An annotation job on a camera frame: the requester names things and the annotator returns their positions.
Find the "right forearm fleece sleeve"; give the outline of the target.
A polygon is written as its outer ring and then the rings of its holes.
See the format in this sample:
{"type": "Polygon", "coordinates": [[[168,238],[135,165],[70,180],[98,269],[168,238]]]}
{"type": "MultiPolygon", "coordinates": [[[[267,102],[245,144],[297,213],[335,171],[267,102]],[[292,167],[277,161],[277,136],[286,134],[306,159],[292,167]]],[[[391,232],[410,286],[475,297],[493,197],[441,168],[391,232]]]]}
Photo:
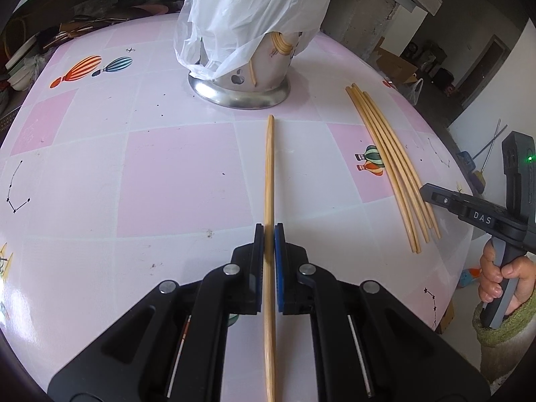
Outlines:
{"type": "Polygon", "coordinates": [[[492,386],[500,386],[521,361],[535,338],[535,292],[507,316],[498,329],[481,325],[480,303],[473,312],[472,325],[481,344],[481,375],[492,386]]]}

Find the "right hand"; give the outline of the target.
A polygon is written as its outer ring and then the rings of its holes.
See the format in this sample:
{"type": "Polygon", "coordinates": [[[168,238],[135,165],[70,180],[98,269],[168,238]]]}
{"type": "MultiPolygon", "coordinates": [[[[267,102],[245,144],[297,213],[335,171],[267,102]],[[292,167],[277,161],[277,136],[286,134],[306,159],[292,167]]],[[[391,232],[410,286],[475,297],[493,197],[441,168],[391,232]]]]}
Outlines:
{"type": "Polygon", "coordinates": [[[517,288],[505,311],[505,315],[509,316],[532,296],[535,288],[535,262],[527,256],[517,257],[503,268],[496,266],[494,262],[495,250],[492,240],[489,240],[480,258],[479,297],[483,303],[491,303],[503,295],[503,288],[500,286],[503,279],[518,279],[517,288]]]}

